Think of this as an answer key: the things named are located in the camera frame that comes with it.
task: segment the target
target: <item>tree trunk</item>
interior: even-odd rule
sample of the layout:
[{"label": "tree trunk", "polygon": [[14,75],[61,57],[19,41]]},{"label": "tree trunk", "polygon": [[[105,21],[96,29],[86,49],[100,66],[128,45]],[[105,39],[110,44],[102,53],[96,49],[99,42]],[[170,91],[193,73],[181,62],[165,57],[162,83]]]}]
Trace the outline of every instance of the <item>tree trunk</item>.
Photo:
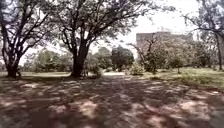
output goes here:
[{"label": "tree trunk", "polygon": [[219,60],[219,70],[222,70],[222,53],[221,53],[221,47],[220,47],[220,41],[219,36],[215,34],[216,41],[217,41],[217,48],[218,48],[218,60]]},{"label": "tree trunk", "polygon": [[179,67],[177,68],[177,73],[180,74],[180,68]]},{"label": "tree trunk", "polygon": [[79,49],[79,54],[76,56],[76,52],[73,53],[73,67],[72,67],[72,73],[71,76],[78,78],[82,76],[82,71],[84,67],[84,62],[86,60],[89,47],[86,47],[81,43],[80,49]]},{"label": "tree trunk", "polygon": [[82,76],[83,64],[74,63],[72,67],[71,76],[78,78]]},{"label": "tree trunk", "polygon": [[17,74],[17,66],[10,66],[10,65],[7,65],[7,77],[10,77],[10,78],[16,78],[16,74]]}]

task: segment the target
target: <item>sunlight patch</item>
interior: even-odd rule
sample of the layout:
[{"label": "sunlight patch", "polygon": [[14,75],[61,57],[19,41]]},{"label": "sunlight patch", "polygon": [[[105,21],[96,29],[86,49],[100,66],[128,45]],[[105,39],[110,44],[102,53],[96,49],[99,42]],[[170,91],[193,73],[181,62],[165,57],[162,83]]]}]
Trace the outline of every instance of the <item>sunlight patch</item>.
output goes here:
[{"label": "sunlight patch", "polygon": [[22,87],[25,87],[25,88],[37,88],[39,84],[37,83],[31,83],[31,84],[24,84]]},{"label": "sunlight patch", "polygon": [[82,112],[83,115],[91,119],[95,118],[94,113],[97,108],[97,104],[93,103],[90,100],[85,100],[85,101],[76,102],[75,105],[78,106],[79,111]]}]

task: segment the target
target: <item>ground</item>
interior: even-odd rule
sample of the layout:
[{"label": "ground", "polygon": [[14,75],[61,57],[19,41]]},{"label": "ground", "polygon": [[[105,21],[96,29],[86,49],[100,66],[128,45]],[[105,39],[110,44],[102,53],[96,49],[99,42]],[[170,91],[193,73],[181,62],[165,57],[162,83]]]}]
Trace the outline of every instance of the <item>ground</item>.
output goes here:
[{"label": "ground", "polygon": [[2,77],[0,128],[223,128],[223,89],[189,84],[186,71],[79,80],[63,73]]}]

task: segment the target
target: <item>shrub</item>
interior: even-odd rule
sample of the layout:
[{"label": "shrub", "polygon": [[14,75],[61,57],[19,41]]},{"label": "shrub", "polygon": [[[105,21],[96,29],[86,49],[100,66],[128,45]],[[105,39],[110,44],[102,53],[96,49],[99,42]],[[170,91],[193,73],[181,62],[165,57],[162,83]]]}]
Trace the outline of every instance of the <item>shrub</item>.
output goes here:
[{"label": "shrub", "polygon": [[143,73],[144,69],[138,64],[133,64],[132,67],[130,68],[131,75],[143,75]]},{"label": "shrub", "polygon": [[105,70],[105,72],[111,72],[111,71],[113,71],[113,69],[110,67],[110,68],[107,68],[106,70]]},{"label": "shrub", "polygon": [[91,66],[89,71],[93,73],[94,77],[97,78],[101,77],[103,74],[101,68],[98,65]]}]

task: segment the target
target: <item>dry grass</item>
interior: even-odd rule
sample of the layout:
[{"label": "dry grass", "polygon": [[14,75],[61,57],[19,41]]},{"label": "dry grass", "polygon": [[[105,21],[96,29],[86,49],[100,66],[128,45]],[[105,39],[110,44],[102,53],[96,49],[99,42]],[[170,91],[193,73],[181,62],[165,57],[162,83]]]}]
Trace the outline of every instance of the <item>dry grass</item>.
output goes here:
[{"label": "dry grass", "polygon": [[224,88],[224,72],[214,71],[209,68],[182,68],[178,74],[174,70],[159,70],[156,75],[146,73],[145,78],[157,77],[160,79],[173,79],[190,84],[199,84],[204,86],[214,86]]}]

